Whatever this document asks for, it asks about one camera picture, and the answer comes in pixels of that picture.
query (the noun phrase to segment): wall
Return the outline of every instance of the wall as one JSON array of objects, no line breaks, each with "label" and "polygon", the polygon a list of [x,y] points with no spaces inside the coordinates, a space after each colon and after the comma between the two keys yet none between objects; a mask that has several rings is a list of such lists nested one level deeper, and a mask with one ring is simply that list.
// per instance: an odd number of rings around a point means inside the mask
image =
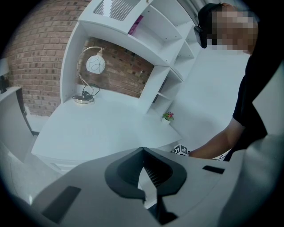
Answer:
[{"label": "wall", "polygon": [[202,49],[170,111],[171,125],[188,150],[196,149],[230,122],[249,55]]},{"label": "wall", "polygon": [[[63,55],[77,19],[91,0],[43,0],[18,27],[7,46],[10,85],[21,86],[31,114],[50,116],[60,104]],[[103,40],[86,46],[107,47],[104,74],[84,74],[102,88],[139,97],[152,65],[139,56]]]}]

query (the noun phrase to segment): white desk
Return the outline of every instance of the white desk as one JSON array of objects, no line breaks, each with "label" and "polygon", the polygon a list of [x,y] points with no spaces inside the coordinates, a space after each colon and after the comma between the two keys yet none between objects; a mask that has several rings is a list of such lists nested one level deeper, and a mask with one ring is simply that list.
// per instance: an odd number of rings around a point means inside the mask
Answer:
[{"label": "white desk", "polygon": [[180,140],[153,112],[144,115],[135,106],[103,99],[78,104],[70,99],[50,116],[32,153],[63,173],[87,160],[137,147],[158,148]]},{"label": "white desk", "polygon": [[9,87],[0,94],[0,147],[24,161],[33,135],[22,115],[16,91],[21,87]]}]

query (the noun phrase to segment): brick wall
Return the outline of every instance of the brick wall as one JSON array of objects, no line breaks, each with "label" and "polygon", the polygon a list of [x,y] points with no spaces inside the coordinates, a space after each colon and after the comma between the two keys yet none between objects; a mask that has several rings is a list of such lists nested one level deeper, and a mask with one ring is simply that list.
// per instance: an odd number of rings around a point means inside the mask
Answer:
[{"label": "brick wall", "polygon": [[[12,86],[22,86],[31,114],[50,116],[60,104],[60,72],[66,44],[77,19],[91,0],[43,0],[22,22],[7,46]],[[106,68],[100,75],[81,67],[81,75],[101,88],[139,97],[153,66],[130,51],[90,38],[85,46],[106,48]],[[96,54],[90,50],[83,56]]]}]

